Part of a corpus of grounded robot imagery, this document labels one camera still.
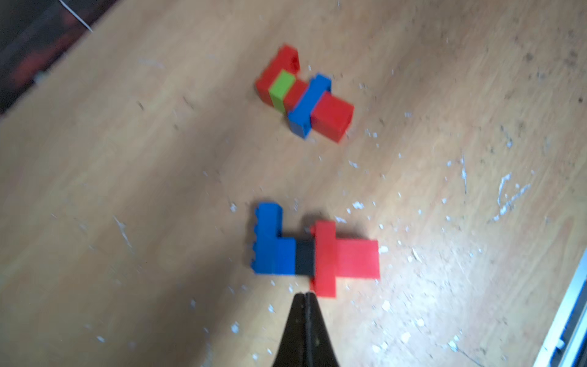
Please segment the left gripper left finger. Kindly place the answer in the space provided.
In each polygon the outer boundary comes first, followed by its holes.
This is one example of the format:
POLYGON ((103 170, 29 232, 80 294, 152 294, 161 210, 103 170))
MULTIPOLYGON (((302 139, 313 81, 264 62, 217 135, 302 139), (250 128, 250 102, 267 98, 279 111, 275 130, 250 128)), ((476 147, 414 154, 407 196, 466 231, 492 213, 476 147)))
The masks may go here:
POLYGON ((294 295, 284 334, 273 367, 305 366, 306 362, 306 295, 294 295))

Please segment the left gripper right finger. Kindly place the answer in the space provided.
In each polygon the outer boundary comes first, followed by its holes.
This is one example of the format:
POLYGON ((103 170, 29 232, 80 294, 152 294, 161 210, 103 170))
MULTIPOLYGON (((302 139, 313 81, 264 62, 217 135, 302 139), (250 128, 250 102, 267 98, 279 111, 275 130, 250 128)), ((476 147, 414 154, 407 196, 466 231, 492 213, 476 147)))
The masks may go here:
POLYGON ((313 292, 304 295, 304 365, 339 366, 317 296, 313 292))

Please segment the red long lego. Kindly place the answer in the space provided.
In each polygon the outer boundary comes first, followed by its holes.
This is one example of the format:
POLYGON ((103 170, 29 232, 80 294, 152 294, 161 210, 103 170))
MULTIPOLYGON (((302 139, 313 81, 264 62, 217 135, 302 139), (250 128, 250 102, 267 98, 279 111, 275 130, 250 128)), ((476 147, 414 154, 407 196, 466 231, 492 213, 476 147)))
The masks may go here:
POLYGON ((255 81, 258 96, 269 106, 273 106, 269 90, 282 70, 286 70, 294 76, 297 76, 301 70, 298 50, 289 44, 284 44, 280 47, 278 53, 255 81))
POLYGON ((337 241, 336 223, 317 221, 311 229, 315 239, 316 271, 312 290, 321 298, 336 297, 337 241))

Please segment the blue long lego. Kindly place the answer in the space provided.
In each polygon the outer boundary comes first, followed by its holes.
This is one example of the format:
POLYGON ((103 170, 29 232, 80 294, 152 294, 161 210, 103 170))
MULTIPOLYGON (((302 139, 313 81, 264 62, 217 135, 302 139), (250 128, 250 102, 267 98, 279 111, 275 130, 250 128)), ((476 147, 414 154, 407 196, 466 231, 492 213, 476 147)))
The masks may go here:
POLYGON ((252 269, 255 274, 275 274, 283 210, 277 203, 259 203, 255 209, 255 218, 255 242, 253 244, 255 258, 252 260, 252 269))
POLYGON ((325 92, 332 89, 332 81, 320 73, 310 80, 308 87, 295 107, 287 113, 290 130, 305 139, 311 131, 310 116, 325 92))

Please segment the red square lego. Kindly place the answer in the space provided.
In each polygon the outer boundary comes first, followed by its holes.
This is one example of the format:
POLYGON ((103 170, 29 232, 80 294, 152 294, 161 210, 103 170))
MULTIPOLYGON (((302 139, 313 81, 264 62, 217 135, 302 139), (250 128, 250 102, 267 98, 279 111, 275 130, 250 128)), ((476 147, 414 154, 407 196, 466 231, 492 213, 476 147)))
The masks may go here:
POLYGON ((286 113, 289 113, 295 109, 304 93, 306 93, 308 86, 309 84, 306 81, 300 79, 295 80, 294 84, 291 86, 290 90, 284 97, 284 109, 286 113))
POLYGON ((380 279, 378 242, 368 239, 336 240, 336 276, 380 279))
POLYGON ((339 143, 351 125, 354 111, 354 105, 325 92, 310 114, 311 126, 313 130, 339 143))

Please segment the black square lego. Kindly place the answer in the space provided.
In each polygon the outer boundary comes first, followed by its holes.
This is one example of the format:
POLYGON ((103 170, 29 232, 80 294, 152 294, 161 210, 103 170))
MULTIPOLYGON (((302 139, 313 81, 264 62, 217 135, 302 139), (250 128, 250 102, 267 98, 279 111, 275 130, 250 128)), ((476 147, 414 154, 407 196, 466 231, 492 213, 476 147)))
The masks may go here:
POLYGON ((297 239, 295 275, 313 278, 316 274, 316 244, 314 239, 297 239))

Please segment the blue square lego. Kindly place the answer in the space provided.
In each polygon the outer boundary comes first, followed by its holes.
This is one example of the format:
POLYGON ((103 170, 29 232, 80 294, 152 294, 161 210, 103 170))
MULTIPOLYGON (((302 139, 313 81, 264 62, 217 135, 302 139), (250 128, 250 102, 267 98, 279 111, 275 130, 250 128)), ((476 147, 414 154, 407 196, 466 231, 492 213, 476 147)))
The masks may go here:
POLYGON ((277 275, 296 275, 296 251, 296 239, 277 239, 275 268, 275 273, 277 275))

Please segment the green square lego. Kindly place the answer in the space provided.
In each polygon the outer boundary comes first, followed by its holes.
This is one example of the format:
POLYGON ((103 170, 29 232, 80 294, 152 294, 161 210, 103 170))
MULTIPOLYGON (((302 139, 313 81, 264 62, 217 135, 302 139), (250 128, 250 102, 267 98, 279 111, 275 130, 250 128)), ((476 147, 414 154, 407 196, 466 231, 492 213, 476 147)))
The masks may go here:
POLYGON ((282 70, 269 88, 271 103, 280 113, 286 113, 284 101, 296 80, 295 75, 287 70, 282 70))

